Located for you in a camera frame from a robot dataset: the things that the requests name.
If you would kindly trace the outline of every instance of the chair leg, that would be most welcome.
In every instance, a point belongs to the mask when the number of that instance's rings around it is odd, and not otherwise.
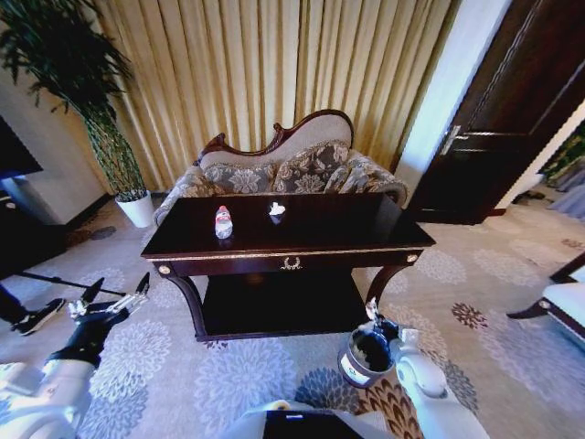
[[[546,299],[540,299],[532,304],[529,308],[524,311],[518,311],[517,313],[506,314],[510,318],[522,319],[545,316],[550,308],[550,303]]]

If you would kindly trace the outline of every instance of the floral carpet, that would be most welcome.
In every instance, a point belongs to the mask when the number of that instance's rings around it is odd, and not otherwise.
[[[585,226],[531,203],[481,225],[423,225],[438,244],[391,280],[380,308],[422,331],[420,348],[492,438],[583,438],[585,353],[549,317],[505,316],[537,300],[548,276],[585,248]],[[347,334],[197,343],[184,298],[139,256],[153,232],[134,228],[109,203],[70,234],[66,253],[29,270],[83,284],[104,276],[104,286],[118,291],[152,272],[151,300],[106,343],[81,438],[212,438],[249,408],[277,399],[380,411],[396,437],[422,437],[394,373],[365,391],[343,381],[336,354]],[[362,294],[376,272],[354,270]],[[205,291],[207,278],[194,281]],[[3,284],[29,309],[80,296],[16,276]],[[73,328],[65,313],[31,337],[0,322],[0,363],[42,366]],[[8,403],[0,395],[0,413]]]

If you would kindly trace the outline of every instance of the wall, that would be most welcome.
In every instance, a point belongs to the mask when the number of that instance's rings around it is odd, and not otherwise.
[[[35,99],[27,95],[30,81],[22,76],[15,86],[0,69],[0,114],[44,169],[8,186],[29,198],[27,205],[41,220],[65,224],[106,190],[88,161],[89,141],[79,118],[51,113],[50,96],[35,107]]]
[[[431,164],[509,4],[510,0],[462,0],[395,172],[409,186],[408,201]]]
[[[581,103],[577,110],[567,119],[567,121],[560,127],[552,139],[550,139],[544,149],[537,155],[537,158],[524,171],[515,184],[508,190],[501,201],[495,207],[496,209],[507,208],[512,200],[517,195],[524,192],[527,185],[530,186],[530,181],[533,181],[535,175],[540,168],[553,156],[563,144],[563,142],[571,135],[571,133],[579,126],[581,121],[585,120],[585,101]]]

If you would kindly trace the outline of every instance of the dark wooden door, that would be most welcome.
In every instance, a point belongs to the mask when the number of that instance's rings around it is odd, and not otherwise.
[[[409,205],[476,223],[585,98],[585,1],[514,0]]]

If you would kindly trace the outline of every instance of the beige curtain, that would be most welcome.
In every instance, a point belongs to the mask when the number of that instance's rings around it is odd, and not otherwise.
[[[264,147],[275,122],[346,112],[389,166],[451,0],[96,0],[132,61],[116,102],[147,186],[170,188],[211,137]]]

